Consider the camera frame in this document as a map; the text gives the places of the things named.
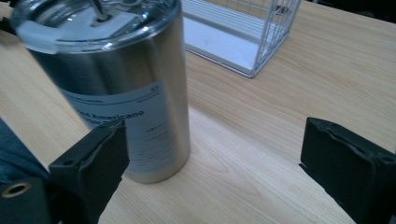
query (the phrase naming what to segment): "metal wire rack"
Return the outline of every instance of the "metal wire rack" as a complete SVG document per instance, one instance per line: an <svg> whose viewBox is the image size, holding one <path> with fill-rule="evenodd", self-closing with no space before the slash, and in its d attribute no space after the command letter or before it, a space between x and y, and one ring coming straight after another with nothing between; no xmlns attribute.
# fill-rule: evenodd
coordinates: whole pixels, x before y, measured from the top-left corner
<svg viewBox="0 0 396 224"><path fill-rule="evenodd" d="M256 76L288 36L301 0L182 0L186 49Z"/></svg>

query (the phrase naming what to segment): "light wood tabletop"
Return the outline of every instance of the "light wood tabletop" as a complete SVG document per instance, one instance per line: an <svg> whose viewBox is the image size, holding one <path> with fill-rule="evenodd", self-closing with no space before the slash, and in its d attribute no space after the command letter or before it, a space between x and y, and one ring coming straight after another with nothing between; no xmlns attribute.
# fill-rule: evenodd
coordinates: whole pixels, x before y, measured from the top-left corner
<svg viewBox="0 0 396 224"><path fill-rule="evenodd" d="M187 53L191 156L124 177L100 223L353 223L300 167L307 117L396 147L396 25L302 2L253 79ZM0 31L0 116L48 165L88 129L19 39Z"/></svg>

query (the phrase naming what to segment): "label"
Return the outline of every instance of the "label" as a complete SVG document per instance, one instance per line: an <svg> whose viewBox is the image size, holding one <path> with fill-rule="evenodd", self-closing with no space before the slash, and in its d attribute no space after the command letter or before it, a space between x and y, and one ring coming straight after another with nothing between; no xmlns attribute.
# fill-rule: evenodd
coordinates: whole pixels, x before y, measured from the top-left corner
<svg viewBox="0 0 396 224"><path fill-rule="evenodd" d="M175 162L161 82L114 95L80 95L61 90L90 127L125 119L132 172L155 172Z"/></svg>

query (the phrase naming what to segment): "clear plastic lid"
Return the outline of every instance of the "clear plastic lid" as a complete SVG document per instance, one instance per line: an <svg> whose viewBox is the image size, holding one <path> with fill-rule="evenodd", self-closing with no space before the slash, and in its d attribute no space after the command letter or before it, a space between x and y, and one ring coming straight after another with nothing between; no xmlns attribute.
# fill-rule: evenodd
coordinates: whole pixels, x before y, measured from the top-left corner
<svg viewBox="0 0 396 224"><path fill-rule="evenodd" d="M24 0L12 25L26 48L55 54L109 50L158 34L180 13L178 0Z"/></svg>

